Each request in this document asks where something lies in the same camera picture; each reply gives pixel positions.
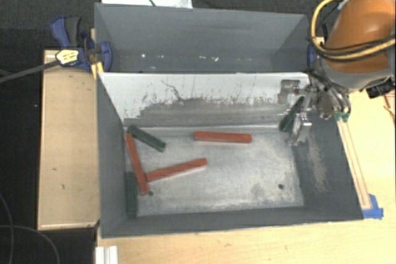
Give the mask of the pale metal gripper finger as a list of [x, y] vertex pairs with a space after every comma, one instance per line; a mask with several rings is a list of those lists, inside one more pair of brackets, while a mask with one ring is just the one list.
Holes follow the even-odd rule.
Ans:
[[295, 104], [298, 100], [304, 100], [304, 94], [300, 90], [300, 84], [300, 80], [282, 80], [279, 103]]
[[312, 122], [309, 120], [307, 113], [296, 114], [292, 121], [287, 143], [291, 146], [297, 146], [304, 143], [308, 137], [311, 127]]

